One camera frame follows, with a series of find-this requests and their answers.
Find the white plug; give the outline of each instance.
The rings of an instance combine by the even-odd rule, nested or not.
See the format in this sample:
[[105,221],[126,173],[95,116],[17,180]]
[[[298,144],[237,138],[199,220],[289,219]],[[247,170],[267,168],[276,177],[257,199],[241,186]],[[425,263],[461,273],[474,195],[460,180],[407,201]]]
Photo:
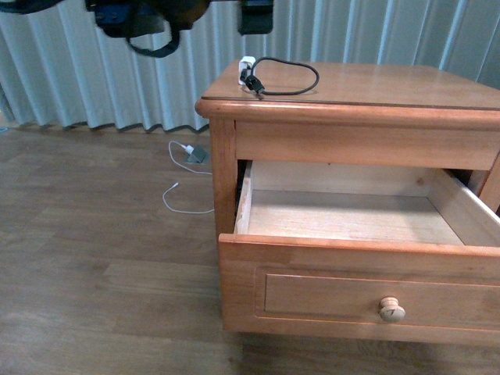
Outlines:
[[255,57],[253,56],[243,56],[243,59],[240,60],[240,63],[237,67],[237,82],[240,85],[245,85],[245,82],[241,80],[241,72],[243,70],[247,70],[247,75],[249,75],[250,69],[252,68],[253,64],[255,64]]
[[184,148],[184,150],[185,150],[185,152],[186,152],[187,154],[189,154],[189,155],[190,155],[190,154],[192,154],[192,153],[193,153],[193,151],[195,150],[195,148],[194,148],[193,146],[191,146],[191,145],[187,145],[187,146]]

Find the white cable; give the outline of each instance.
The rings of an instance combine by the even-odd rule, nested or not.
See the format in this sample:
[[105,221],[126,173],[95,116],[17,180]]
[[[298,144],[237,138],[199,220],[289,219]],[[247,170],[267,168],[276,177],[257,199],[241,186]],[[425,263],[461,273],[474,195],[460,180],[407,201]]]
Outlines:
[[162,198],[163,198],[163,203],[165,203],[166,207],[167,207],[170,211],[173,211],[173,212],[175,212],[175,213],[192,213],[192,214],[195,214],[195,215],[202,215],[202,214],[205,214],[205,213],[213,213],[213,209],[210,209],[210,210],[208,210],[208,211],[193,212],[193,211],[181,211],[181,210],[179,210],[179,209],[173,209],[172,207],[170,207],[170,206],[169,206],[169,204],[166,202],[165,195],[166,195],[169,191],[171,191],[171,190],[173,190],[174,188],[176,188],[177,186],[179,186],[179,183],[178,183],[178,182],[176,182],[175,184],[173,184],[173,185],[172,185],[172,187],[171,187],[170,189],[168,189],[167,191],[165,191],[165,192],[163,193],[163,196],[162,196]]
[[182,145],[181,143],[179,142],[175,142],[175,141],[170,141],[169,142],[169,154],[170,154],[170,158],[172,159],[172,161],[177,164],[180,168],[184,168],[185,170],[188,170],[192,173],[197,173],[197,174],[209,174],[210,176],[212,176],[212,174],[210,172],[201,172],[201,171],[197,171],[197,170],[192,170],[191,168],[187,168],[186,166],[183,166],[182,164],[180,164],[179,162],[176,162],[174,159],[173,159],[173,156],[172,156],[172,143],[175,143],[176,145],[179,145],[180,147],[182,147],[184,150],[186,150],[186,148],[188,148],[188,146],[184,146]]
[[[197,170],[192,170],[191,168],[187,168],[186,166],[183,166],[182,164],[180,164],[179,162],[177,162],[174,158],[173,158],[173,155],[172,155],[172,143],[176,144],[176,145],[179,145],[180,147],[182,147],[186,152],[190,153],[190,151],[192,152],[193,148],[191,146],[184,146],[182,145],[181,143],[179,142],[176,142],[176,141],[170,141],[169,142],[169,154],[170,154],[170,158],[172,159],[172,161],[177,164],[179,167],[181,168],[184,168],[185,170],[188,170],[189,172],[192,172],[192,173],[198,173],[198,174],[209,174],[209,175],[212,175],[210,172],[202,172],[202,171],[197,171]],[[172,191],[174,188],[176,188],[177,186],[179,186],[179,183],[176,182],[174,185],[172,185],[167,191],[165,191],[163,193],[163,196],[162,196],[162,199],[163,199],[163,203],[165,203],[165,206],[172,212],[174,213],[189,213],[189,214],[193,214],[193,215],[203,215],[203,214],[206,214],[206,213],[213,213],[214,209],[210,209],[208,211],[182,211],[182,210],[179,210],[179,209],[173,209],[172,207],[169,206],[169,204],[166,202],[166,195],[169,193],[169,191]]]

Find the open drawer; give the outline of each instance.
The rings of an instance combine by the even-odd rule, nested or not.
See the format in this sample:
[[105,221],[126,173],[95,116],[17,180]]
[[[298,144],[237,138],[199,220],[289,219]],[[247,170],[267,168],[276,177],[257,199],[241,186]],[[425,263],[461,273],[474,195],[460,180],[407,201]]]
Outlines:
[[219,250],[227,330],[500,344],[500,220],[444,170],[250,162]]

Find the wooden knob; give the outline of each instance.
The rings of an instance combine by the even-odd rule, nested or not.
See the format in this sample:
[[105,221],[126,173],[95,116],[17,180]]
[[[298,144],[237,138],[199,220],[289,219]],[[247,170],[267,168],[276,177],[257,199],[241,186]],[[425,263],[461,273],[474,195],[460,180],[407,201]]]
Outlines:
[[397,323],[403,320],[406,311],[399,305],[398,299],[386,297],[380,301],[379,315],[384,322]]

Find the wooden floor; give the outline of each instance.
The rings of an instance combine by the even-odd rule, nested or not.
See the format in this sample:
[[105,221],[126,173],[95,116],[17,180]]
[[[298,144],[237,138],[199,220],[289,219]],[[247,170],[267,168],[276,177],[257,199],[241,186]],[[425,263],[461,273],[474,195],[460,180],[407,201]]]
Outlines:
[[[0,134],[0,374],[490,374],[500,351],[222,331],[210,177],[168,140]],[[176,152],[177,158],[182,154]]]

